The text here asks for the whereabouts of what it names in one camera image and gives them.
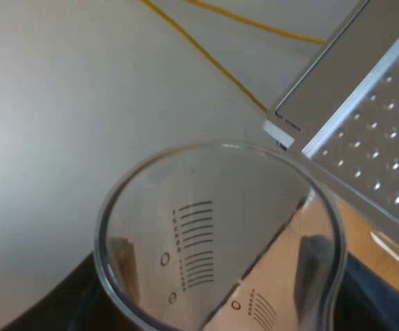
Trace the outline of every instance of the dark fabric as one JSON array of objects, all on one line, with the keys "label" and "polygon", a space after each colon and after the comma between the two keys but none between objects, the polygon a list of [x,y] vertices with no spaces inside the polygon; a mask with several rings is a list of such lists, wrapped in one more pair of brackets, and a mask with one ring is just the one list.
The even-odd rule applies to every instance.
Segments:
[{"label": "dark fabric", "polygon": [[[334,330],[399,330],[399,292],[349,256],[334,312]],[[2,331],[136,330],[97,280],[93,256]]]},{"label": "dark fabric", "polygon": [[2,331],[135,330],[110,302],[98,282],[93,255],[37,305]]},{"label": "dark fabric", "polygon": [[399,330],[399,292],[349,255],[334,322],[335,331]]}]

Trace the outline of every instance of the white surface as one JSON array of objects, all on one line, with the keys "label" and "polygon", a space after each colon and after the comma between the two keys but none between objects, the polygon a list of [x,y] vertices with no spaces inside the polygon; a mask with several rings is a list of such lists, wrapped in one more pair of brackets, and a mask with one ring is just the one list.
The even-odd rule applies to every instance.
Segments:
[{"label": "white surface", "polygon": [[[327,37],[353,0],[220,0]],[[317,51],[175,0],[173,17],[270,105]],[[116,180],[176,143],[273,146],[264,115],[137,0],[0,1],[0,327],[91,250]]]}]

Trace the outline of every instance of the cup rim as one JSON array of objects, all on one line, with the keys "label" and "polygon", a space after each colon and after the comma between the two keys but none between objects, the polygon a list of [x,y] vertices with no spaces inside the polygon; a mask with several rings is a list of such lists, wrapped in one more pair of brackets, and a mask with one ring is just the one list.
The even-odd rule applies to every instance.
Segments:
[{"label": "cup rim", "polygon": [[164,149],[152,156],[147,157],[138,163],[128,172],[126,172],[113,186],[106,195],[104,202],[99,211],[97,226],[95,229],[95,246],[94,259],[95,269],[99,280],[110,300],[119,308],[119,310],[137,326],[144,330],[161,330],[161,331],[181,331],[173,326],[158,321],[155,317],[141,309],[127,294],[121,289],[119,282],[110,266],[107,253],[106,233],[109,224],[109,216],[113,206],[117,202],[118,197],[123,189],[143,170],[157,163],[161,159],[181,154],[188,150],[206,149],[206,148],[244,148],[252,152],[262,153],[266,156],[273,157],[294,170],[309,182],[311,187],[317,192],[324,202],[327,214],[332,220],[333,236],[335,245],[333,261],[327,282],[325,283],[320,300],[318,323],[321,330],[333,329],[333,309],[335,298],[338,295],[340,283],[344,274],[345,264],[347,261],[347,245],[345,241],[344,227],[340,217],[340,213],[332,201],[327,191],[303,168],[299,163],[288,158],[285,153],[272,150],[271,148],[261,147],[250,143],[236,140],[219,140],[219,141],[200,141],[197,143],[187,143],[172,148]]}]

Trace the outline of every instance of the yellow cable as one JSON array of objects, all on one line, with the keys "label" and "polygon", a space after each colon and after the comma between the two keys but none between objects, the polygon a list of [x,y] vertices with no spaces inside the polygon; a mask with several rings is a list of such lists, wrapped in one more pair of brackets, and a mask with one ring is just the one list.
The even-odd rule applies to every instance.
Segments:
[{"label": "yellow cable", "polygon": [[207,9],[207,10],[211,10],[211,11],[216,12],[218,14],[221,14],[221,15],[223,15],[225,17],[228,17],[229,19],[233,19],[235,21],[238,21],[238,22],[241,22],[241,23],[244,23],[244,24],[248,24],[250,26],[254,26],[255,28],[276,33],[276,34],[278,34],[280,36],[283,36],[283,37],[297,39],[297,40],[301,40],[301,41],[306,41],[307,43],[316,43],[318,45],[324,45],[327,42],[325,39],[303,36],[301,34],[297,34],[297,33],[294,33],[294,32],[287,31],[287,30],[275,28],[273,26],[268,26],[266,24],[259,23],[257,21],[252,20],[252,19],[247,19],[246,17],[240,16],[238,14],[234,14],[230,10],[223,9],[221,7],[218,7],[218,6],[203,2],[203,1],[199,1],[199,0],[182,0],[182,1],[191,3],[192,5],[197,6],[197,7],[201,7],[201,8]]},{"label": "yellow cable", "polygon": [[156,12],[163,20],[168,22],[176,31],[178,31],[184,38],[186,38],[196,49],[198,49],[218,70],[220,70],[227,78],[229,78],[243,93],[245,93],[251,101],[253,101],[265,113],[269,109],[253,95],[248,88],[246,88],[240,81],[238,81],[220,62],[218,62],[212,55],[204,49],[185,29],[183,29],[177,22],[168,16],[160,7],[155,5],[151,0],[140,0],[147,5],[151,10]]}]

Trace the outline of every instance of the grater holes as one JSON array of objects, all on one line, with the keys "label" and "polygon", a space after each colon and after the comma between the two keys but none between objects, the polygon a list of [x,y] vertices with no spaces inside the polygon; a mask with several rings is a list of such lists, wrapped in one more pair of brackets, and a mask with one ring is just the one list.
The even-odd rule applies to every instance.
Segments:
[{"label": "grater holes", "polygon": [[394,109],[395,106],[396,106],[396,102],[394,100],[390,100],[390,102],[386,104],[385,108],[388,110],[392,110],[392,109]]},{"label": "grater holes", "polygon": [[399,160],[394,159],[392,162],[387,164],[388,169],[390,170],[397,170],[399,169]]},{"label": "grater holes", "polygon": [[356,140],[353,143],[350,143],[350,146],[352,148],[359,148],[360,144],[361,144],[360,140]]},{"label": "grater holes", "polygon": [[382,186],[382,184],[380,183],[380,181],[379,180],[375,180],[374,183],[373,183],[373,186],[372,186],[373,191],[379,190],[381,186]]},{"label": "grater holes", "polygon": [[354,171],[353,176],[354,176],[354,178],[358,178],[358,177],[361,176],[361,174],[362,174],[361,169],[356,169],[356,170]]},{"label": "grater holes", "polygon": [[369,130],[374,130],[378,127],[378,122],[371,122],[370,124],[367,124],[367,129]]},{"label": "grater holes", "polygon": [[399,192],[393,194],[392,198],[391,198],[391,202],[394,205],[399,205]]},{"label": "grater holes", "polygon": [[385,136],[388,139],[395,139],[398,136],[398,129],[397,128],[391,128],[390,131],[388,131]]},{"label": "grater holes", "polygon": [[375,148],[371,152],[367,153],[367,157],[370,159],[376,159],[380,154],[379,148]]}]

